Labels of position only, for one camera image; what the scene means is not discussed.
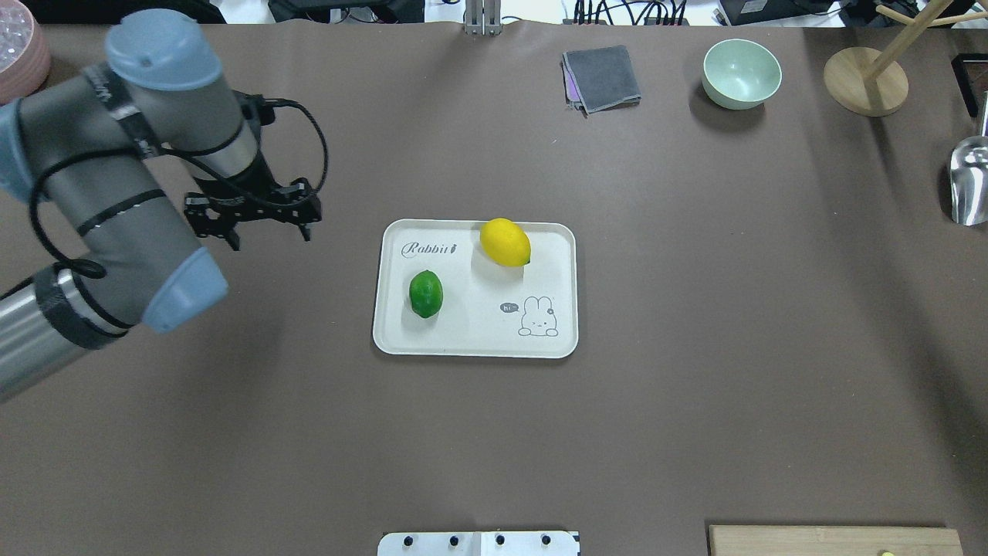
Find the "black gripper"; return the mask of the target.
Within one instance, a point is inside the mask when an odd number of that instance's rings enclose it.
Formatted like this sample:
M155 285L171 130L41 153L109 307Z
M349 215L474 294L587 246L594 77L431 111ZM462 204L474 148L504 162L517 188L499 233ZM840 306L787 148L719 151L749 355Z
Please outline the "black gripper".
M287 186L279 185L262 154L232 176L198 156L183 154L183 162L200 187L199 193L184 195L183 208L197 236L235 236L240 222L275 219L299 226L304 242L310 242L312 225L323 219L317 190L308 180L299 178Z

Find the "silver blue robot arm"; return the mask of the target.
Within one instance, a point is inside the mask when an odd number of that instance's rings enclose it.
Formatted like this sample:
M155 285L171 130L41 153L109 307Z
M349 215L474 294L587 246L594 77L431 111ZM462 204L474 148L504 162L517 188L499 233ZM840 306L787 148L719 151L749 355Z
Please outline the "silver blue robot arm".
M232 90L194 19L126 15L105 63L2 108L2 187L27 205L52 263L2 296L10 400L135 325L175 330L221 300L202 244L239 249L240 222L274 219L310 240L320 185L279 185L262 127L299 102Z

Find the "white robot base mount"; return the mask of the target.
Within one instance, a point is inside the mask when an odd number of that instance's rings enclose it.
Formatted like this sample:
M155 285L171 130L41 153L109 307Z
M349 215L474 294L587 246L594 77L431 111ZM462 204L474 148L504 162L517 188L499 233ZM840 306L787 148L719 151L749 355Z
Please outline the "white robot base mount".
M439 531L392 532L377 555L580 555L577 532Z

